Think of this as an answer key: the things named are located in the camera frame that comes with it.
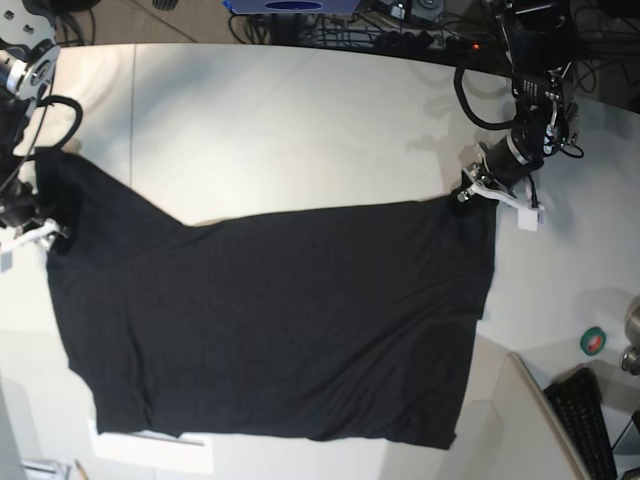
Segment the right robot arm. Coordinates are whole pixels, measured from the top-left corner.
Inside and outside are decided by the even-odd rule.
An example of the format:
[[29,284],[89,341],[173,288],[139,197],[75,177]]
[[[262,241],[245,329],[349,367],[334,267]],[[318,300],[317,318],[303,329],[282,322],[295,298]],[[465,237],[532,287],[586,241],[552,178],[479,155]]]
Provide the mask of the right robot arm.
[[60,13],[56,1],[1,3],[1,227],[15,232],[1,244],[4,257],[28,243],[50,248],[69,237],[68,228],[51,217],[33,186],[19,178],[22,166],[33,159],[35,145],[23,156],[14,154],[38,108],[59,104],[74,111],[71,127],[54,150],[68,143],[83,120],[77,101],[52,93],[61,52],[55,35]]

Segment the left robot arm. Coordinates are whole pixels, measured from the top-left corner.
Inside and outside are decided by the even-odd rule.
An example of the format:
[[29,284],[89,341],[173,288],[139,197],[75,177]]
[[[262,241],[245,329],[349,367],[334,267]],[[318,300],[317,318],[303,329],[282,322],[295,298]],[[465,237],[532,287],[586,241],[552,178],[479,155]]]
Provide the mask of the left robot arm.
[[464,167],[451,194],[465,208],[485,199],[504,203],[513,189],[558,153],[580,159],[578,105],[574,99],[579,39],[566,1],[486,1],[483,11],[495,48],[506,63],[515,115],[490,123],[472,110],[464,89],[465,69],[454,74],[454,91],[466,117],[486,131],[502,131],[493,145],[479,143],[474,162]]

